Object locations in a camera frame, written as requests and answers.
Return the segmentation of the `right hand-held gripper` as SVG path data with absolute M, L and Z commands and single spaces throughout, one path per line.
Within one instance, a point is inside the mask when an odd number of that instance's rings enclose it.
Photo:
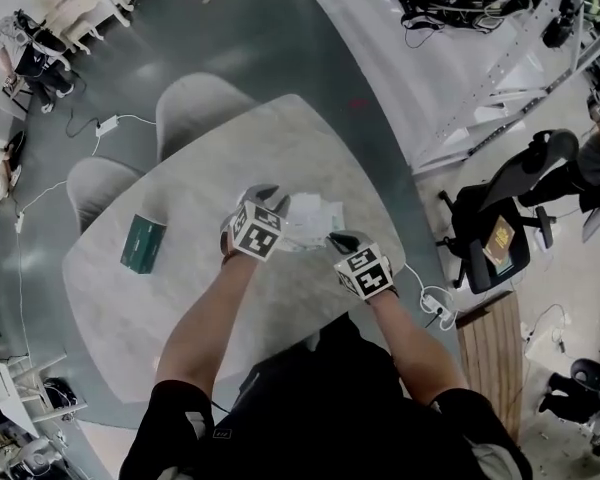
M 333 249 L 334 271 L 349 292 L 365 302 L 384 291 L 397 294 L 390 261 L 368 235 L 331 232 L 327 244 Z

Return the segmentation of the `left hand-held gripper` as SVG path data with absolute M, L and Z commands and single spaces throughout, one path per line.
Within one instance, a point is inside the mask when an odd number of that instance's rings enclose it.
M 236 254 L 267 261 L 284 235 L 290 196 L 269 207 L 267 202 L 278 192 L 275 184 L 259 184 L 249 187 L 236 209 L 221 225 L 220 250 L 223 261 Z

